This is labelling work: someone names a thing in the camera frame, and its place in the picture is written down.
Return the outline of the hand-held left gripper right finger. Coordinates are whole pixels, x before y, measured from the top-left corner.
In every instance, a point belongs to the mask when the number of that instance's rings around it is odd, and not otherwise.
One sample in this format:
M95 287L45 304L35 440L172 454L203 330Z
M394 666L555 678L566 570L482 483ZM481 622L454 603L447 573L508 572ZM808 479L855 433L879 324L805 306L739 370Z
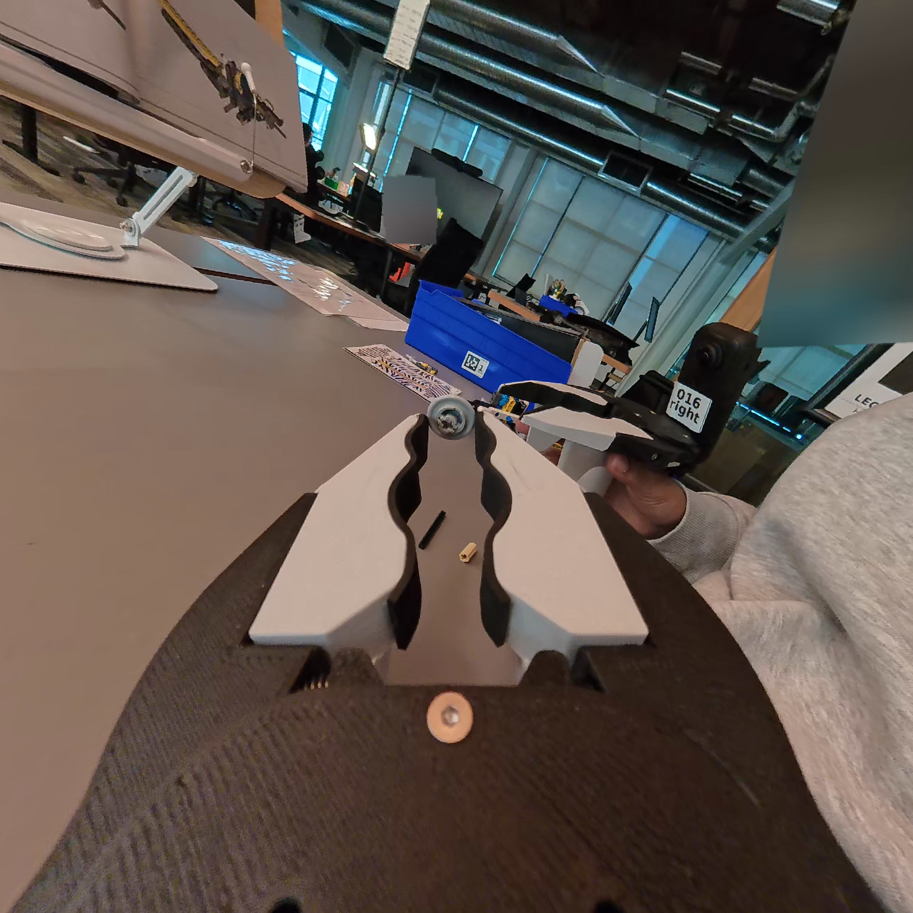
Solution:
M483 627L524 666L542 652L571 665L584 647L640 646L648 628L576 481L490 413L475 420Z

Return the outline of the grey lego wheel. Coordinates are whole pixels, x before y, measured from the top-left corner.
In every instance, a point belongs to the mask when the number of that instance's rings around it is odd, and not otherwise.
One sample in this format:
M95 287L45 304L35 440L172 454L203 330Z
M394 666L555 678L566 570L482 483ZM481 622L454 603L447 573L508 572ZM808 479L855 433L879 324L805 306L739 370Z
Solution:
M462 440L474 430L476 407L456 395L440 396L427 408L431 432L443 440Z

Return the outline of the book stand with black board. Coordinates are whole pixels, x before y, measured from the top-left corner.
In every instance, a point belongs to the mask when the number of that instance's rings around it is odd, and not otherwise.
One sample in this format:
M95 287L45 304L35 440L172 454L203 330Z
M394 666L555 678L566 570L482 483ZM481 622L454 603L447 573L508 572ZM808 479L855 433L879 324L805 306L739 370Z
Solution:
M121 219L117 228L3 203L2 266L214 292L212 280L181 265L175 256L145 237L184 191L204 178L184 167L164 164L172 168L163 183L139 211Z

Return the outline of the white lego instruction booklet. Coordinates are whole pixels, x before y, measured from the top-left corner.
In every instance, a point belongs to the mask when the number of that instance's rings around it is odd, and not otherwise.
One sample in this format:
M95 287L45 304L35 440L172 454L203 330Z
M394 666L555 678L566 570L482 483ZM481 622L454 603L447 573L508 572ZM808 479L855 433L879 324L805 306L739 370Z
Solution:
M3 1L2 96L256 198L307 188L279 2Z

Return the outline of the person's right hand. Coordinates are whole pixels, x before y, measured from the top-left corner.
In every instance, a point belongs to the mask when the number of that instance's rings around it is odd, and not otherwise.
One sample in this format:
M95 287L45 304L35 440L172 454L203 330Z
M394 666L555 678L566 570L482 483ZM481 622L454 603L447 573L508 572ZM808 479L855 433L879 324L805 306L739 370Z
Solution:
M626 456L610 454L607 505L648 541L666 536L684 518L688 499L676 480L653 472Z

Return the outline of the blue bin with square tag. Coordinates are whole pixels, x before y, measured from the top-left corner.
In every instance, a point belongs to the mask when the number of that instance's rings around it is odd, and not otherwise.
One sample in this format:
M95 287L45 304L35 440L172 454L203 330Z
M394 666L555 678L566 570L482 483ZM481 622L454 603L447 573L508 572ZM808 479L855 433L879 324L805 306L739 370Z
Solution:
M405 342L493 394L510 382L565 383L569 358L516 331L521 320L464 301L456 289L419 281Z

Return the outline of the white sign board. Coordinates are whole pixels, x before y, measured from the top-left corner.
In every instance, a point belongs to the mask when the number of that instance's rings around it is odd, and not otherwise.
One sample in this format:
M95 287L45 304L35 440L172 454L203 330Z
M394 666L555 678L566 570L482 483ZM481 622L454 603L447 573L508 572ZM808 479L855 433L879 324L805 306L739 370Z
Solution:
M912 393L912 342L890 346L824 407L837 418Z

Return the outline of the zebra striped sticker sheet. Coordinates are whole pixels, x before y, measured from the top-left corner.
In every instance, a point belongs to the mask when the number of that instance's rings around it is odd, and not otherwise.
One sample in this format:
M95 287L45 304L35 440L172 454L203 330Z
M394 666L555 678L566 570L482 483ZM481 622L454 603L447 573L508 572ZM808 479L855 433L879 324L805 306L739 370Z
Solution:
M367 364L406 390L431 403L444 395L461 396L462 392L440 376L430 376L412 365L405 355L383 344L370 344L345 349L348 354Z

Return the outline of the large black monitor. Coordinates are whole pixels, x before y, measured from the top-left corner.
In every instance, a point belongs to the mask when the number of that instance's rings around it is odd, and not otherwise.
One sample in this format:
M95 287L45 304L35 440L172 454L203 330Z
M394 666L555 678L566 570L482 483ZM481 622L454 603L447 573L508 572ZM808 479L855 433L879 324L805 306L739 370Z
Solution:
M437 237L455 221L482 241L490 237L502 190L482 177L480 168L437 148L414 148L406 175L431 178L437 189Z

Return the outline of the person's grey sweatshirt torso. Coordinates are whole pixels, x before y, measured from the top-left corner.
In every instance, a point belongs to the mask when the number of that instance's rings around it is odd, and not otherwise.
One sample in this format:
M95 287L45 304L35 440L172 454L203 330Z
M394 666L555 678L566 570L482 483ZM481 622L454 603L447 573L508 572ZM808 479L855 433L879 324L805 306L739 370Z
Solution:
M910 394L838 421L696 585L890 911L912 904L911 443Z

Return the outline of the white printed paper sheet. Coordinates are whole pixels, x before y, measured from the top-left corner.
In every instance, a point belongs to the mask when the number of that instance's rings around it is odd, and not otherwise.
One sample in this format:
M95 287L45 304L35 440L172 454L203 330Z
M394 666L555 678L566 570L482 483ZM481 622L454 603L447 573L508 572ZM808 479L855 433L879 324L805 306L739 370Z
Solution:
M326 269L222 239L206 241L324 316L345 317L369 330L407 331L405 318Z

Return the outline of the hanging paper sign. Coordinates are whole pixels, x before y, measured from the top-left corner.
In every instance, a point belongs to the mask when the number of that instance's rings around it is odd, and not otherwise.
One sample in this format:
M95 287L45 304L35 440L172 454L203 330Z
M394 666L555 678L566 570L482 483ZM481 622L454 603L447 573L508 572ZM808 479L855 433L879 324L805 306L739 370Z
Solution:
M386 63L408 71L415 59L419 38L427 21L430 1L399 1L383 52Z

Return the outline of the black office chair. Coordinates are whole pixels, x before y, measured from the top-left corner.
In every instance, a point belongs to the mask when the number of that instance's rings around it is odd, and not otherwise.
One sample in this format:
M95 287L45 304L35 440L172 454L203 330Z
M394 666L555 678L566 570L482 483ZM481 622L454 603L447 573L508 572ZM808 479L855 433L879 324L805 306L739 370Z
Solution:
M134 152L118 143L100 138L96 138L92 144L91 152L103 160L104 164L74 167L71 179L77 184L85 185L88 175L99 177L115 191L116 204L122 208L127 207L130 202L128 196L140 180Z

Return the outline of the wooden post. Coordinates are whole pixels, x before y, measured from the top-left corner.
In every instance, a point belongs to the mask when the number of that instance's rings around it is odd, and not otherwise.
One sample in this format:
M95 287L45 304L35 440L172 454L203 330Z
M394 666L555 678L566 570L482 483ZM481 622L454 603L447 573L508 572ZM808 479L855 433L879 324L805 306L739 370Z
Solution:
M747 282L747 285L736 297L720 318L720 322L747 332L755 332L763 314L766 301L770 275L777 254L775 247L766 257L757 273Z

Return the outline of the metal air duct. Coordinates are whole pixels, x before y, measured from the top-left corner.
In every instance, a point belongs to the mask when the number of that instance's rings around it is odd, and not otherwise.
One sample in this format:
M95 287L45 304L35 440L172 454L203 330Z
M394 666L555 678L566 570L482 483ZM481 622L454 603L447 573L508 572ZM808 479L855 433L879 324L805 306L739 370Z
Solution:
M574 116L624 137L639 135L635 117L623 113L599 93L574 87L548 71L492 49L474 49L467 41L432 34L419 38L418 51L458 77L503 96Z

